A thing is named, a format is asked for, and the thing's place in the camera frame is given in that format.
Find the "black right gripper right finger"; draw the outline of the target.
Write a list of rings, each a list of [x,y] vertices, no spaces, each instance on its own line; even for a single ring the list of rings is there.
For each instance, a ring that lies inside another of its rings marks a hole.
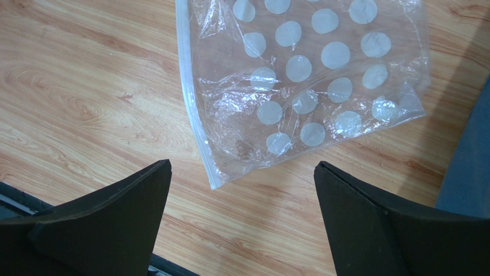
[[[314,171],[337,275],[488,275],[489,220],[424,206],[322,161]]]

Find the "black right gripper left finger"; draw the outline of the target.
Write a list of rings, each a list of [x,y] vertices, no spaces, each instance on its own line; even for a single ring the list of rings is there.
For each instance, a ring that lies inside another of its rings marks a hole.
[[[147,275],[171,182],[156,163],[80,198],[1,220],[2,275]]]

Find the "clear polka dot zip bag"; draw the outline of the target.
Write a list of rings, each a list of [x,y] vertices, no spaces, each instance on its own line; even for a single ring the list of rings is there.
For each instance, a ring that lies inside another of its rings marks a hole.
[[[423,117],[423,1],[176,1],[183,98],[211,189]]]

